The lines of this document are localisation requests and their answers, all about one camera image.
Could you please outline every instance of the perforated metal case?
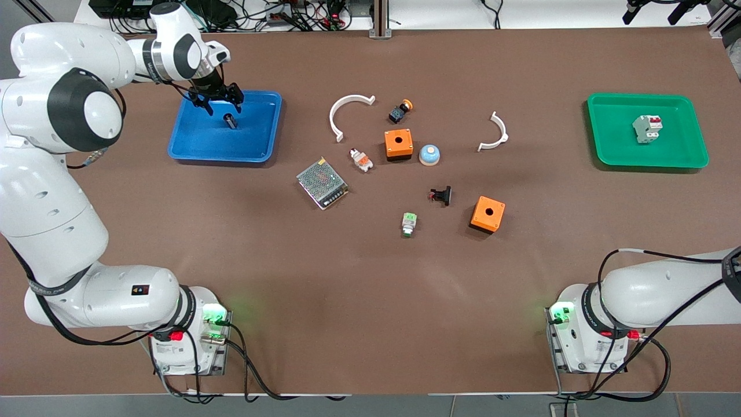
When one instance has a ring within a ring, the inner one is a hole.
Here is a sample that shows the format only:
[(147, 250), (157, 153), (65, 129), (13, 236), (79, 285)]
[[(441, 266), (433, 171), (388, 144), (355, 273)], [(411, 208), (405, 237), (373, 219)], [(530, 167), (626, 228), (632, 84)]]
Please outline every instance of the perforated metal case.
[(348, 192), (348, 184), (324, 158), (296, 175), (296, 178), (322, 210), (331, 206)]

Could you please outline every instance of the white curved bracket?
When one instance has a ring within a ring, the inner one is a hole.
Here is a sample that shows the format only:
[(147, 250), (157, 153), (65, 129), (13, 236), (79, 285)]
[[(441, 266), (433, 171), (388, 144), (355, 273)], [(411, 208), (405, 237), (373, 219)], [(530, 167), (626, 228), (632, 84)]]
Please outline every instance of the white curved bracket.
[(497, 126), (499, 126), (499, 129), (502, 131), (502, 137), (499, 138), (494, 143), (480, 143), (479, 144), (479, 150), (476, 152), (481, 152), (482, 149), (494, 149), (497, 146), (501, 145), (504, 142), (507, 142), (507, 139), (509, 139), (509, 135), (507, 135), (507, 128), (505, 127), (505, 123), (499, 118), (499, 116), (496, 115), (496, 111), (491, 114), (491, 121), (496, 123)]
[(329, 124), (332, 127), (332, 132), (337, 135), (337, 143), (342, 140), (342, 131), (340, 131), (334, 124), (334, 114), (337, 112), (337, 109), (341, 108), (343, 105), (348, 104), (349, 102), (364, 102), (367, 105), (372, 105), (375, 101), (376, 96), (370, 96), (370, 98), (368, 98), (359, 94), (351, 94), (350, 96), (342, 97), (341, 99), (337, 100), (334, 105), (332, 105), (332, 108), (329, 110)]

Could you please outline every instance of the brown table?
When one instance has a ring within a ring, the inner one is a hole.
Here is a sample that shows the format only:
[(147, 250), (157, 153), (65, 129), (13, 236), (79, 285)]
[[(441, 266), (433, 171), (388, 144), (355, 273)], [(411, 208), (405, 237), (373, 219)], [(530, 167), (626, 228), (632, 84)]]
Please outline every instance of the brown table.
[[(285, 100), (264, 168), (173, 161), (167, 142), (180, 97), (131, 85), (122, 138), (74, 172), (110, 232), (102, 262), (164, 266), (212, 289), (275, 391), (552, 393), (543, 307), (567, 285), (593, 281), (607, 252), (694, 254), (740, 243), (741, 85), (704, 27), (367, 36), (213, 37), (231, 49), (228, 81)], [(687, 96), (710, 165), (696, 174), (596, 166), (583, 105), (597, 91)], [(349, 93), (377, 101), (339, 111), (345, 140), (337, 144), (327, 114)], [(440, 147), (436, 167), (382, 156), (386, 116), (404, 98), (414, 110), (402, 127), (418, 147)], [(476, 153), (499, 135), (488, 120), (494, 110), (511, 139)], [(352, 147), (374, 161), (370, 173), (352, 165)], [(295, 178), (322, 156), (351, 189), (327, 211)], [(450, 207), (426, 200), (446, 185)], [(507, 204), (490, 237), (467, 227), (479, 195)], [(400, 236), (405, 211), (419, 215), (411, 239)], [(609, 267), (647, 260), (623, 255)], [(6, 249), (0, 267), (1, 394), (162, 392), (140, 347), (77, 346), (29, 322), (24, 275)], [(103, 338), (122, 329), (79, 332)], [(741, 389), (739, 327), (669, 328), (661, 341), (674, 364), (669, 390)], [(608, 389), (652, 390), (661, 370), (647, 353)], [(569, 375), (565, 388), (590, 380)], [(237, 357), (205, 386), (240, 392)]]

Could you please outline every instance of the white robotic arm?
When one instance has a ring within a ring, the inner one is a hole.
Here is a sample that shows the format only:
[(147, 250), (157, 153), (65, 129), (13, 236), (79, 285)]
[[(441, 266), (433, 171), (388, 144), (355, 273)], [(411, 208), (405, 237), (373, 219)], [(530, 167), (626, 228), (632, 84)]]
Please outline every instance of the white robotic arm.
[[(193, 373), (196, 364), (208, 374), (223, 343), (213, 322), (225, 318), (224, 308), (211, 291), (180, 286), (167, 269), (100, 264), (108, 233), (64, 156), (116, 142), (123, 119), (110, 91), (135, 79), (189, 80), (194, 105), (209, 111), (210, 99), (226, 99), (239, 110), (242, 92), (216, 71), (230, 58), (226, 47), (204, 43), (178, 3), (151, 13), (158, 35), (150, 40), (126, 42), (72, 23), (15, 34), (19, 78), (0, 80), (0, 232), (26, 270), (32, 321), (57, 330), (157, 329), (153, 354), (170, 374)], [(184, 331), (195, 338), (195, 352)]]
[(741, 324), (741, 292), (734, 285), (739, 254), (739, 249), (729, 249), (692, 257), (724, 260), (725, 265), (667, 259), (615, 269), (603, 280), (602, 294), (597, 283), (567, 287), (548, 309), (562, 365), (568, 372), (598, 372), (614, 339), (605, 370), (615, 370), (628, 352), (629, 330), (659, 326), (720, 279), (725, 286), (710, 291), (668, 325)]

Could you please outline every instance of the orange box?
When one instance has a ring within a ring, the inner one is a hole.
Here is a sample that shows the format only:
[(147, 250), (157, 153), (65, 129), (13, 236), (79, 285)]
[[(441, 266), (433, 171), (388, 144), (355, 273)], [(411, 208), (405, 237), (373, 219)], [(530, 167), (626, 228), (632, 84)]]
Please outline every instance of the orange box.
[(386, 159), (389, 161), (410, 160), (414, 153), (412, 133), (409, 129), (384, 132)]
[(478, 229), (486, 233), (494, 233), (502, 224), (502, 215), (505, 213), (505, 204), (484, 196), (479, 197), (476, 207), (473, 208), (473, 216), (468, 227)]

